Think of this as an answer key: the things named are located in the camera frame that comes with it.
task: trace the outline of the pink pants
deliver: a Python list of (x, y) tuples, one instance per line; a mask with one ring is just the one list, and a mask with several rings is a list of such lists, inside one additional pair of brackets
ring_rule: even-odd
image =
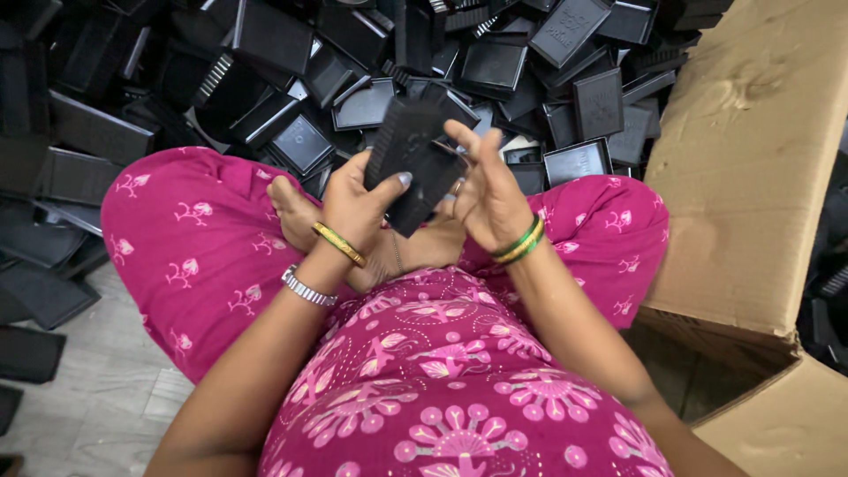
[[(283, 238), (265, 193), (280, 175), (303, 192), (273, 167), (206, 148), (172, 149), (127, 167), (103, 202), (103, 237), (144, 328), (195, 383), (303, 258)], [(527, 201), (600, 312), (617, 328), (629, 326), (667, 246), (660, 196), (627, 177), (590, 176)], [(522, 314), (507, 275), (470, 239), (457, 265), (486, 278)], [(356, 297), (347, 288), (340, 295), (340, 303)]]

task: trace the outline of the cardboard box flap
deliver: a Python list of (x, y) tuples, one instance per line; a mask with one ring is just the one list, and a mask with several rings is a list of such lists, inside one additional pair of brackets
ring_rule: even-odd
[(695, 428), (707, 444), (752, 477), (842, 477), (848, 379), (815, 358)]
[(789, 337), (848, 114), (848, 2), (737, 0), (689, 50), (645, 178), (671, 211), (643, 305)]

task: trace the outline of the wristwatch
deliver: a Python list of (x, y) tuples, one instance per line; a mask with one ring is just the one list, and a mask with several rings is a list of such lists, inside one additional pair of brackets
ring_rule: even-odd
[(297, 280), (294, 277), (294, 271), (298, 269), (299, 263), (293, 263), (285, 273), (282, 274), (282, 282), (286, 284), (292, 291), (299, 297), (311, 301), (316, 305), (320, 306), (333, 306), (336, 304), (338, 300), (338, 295), (327, 296), (322, 295), (315, 290), (307, 287), (306, 285), (300, 283), (300, 280)]

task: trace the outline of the pink printed fabric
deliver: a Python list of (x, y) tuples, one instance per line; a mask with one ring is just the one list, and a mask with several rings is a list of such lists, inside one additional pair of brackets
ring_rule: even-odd
[[(103, 236), (144, 328), (195, 383), (303, 258), (265, 194), (280, 175), (295, 183), (211, 149), (173, 149), (126, 168), (103, 203)], [(667, 245), (660, 197), (590, 176), (527, 200), (589, 298), (627, 327)], [(534, 338), (508, 277), (471, 240), (457, 267), (341, 295), (257, 475), (672, 475), (625, 407)]]

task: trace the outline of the foot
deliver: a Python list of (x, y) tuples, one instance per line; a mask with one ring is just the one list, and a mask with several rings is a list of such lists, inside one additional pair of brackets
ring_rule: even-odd
[[(315, 222), (323, 220), (323, 214), (315, 204), (306, 199), (285, 177), (277, 177), (268, 186), (268, 197), (271, 205), (280, 218), (282, 236), (286, 241), (304, 255), (308, 254), (318, 240), (318, 235), (312, 230)], [(392, 271), (396, 259), (393, 246), (387, 243), (390, 239), (383, 233), (377, 239), (377, 246), (367, 256), (366, 268), (354, 268), (347, 276), (348, 285), (360, 293), (365, 293), (378, 284), (393, 277)]]
[[(268, 197), (280, 218), (283, 237), (292, 247), (308, 254), (318, 240), (312, 224), (322, 220), (321, 209), (301, 195), (285, 177), (277, 177), (268, 186)], [(377, 245), (367, 256), (368, 266), (354, 268), (348, 275), (348, 284), (365, 293), (402, 273), (454, 265), (459, 260), (465, 239), (462, 225), (445, 216), (437, 216), (408, 239), (395, 233), (393, 241), (392, 232), (382, 230), (377, 236)], [(398, 255), (402, 268), (398, 264)]]
[(309, 253), (318, 240), (312, 224), (321, 220), (321, 209), (298, 192), (284, 176), (275, 178), (268, 186), (268, 197), (280, 218), (282, 236), (295, 249)]

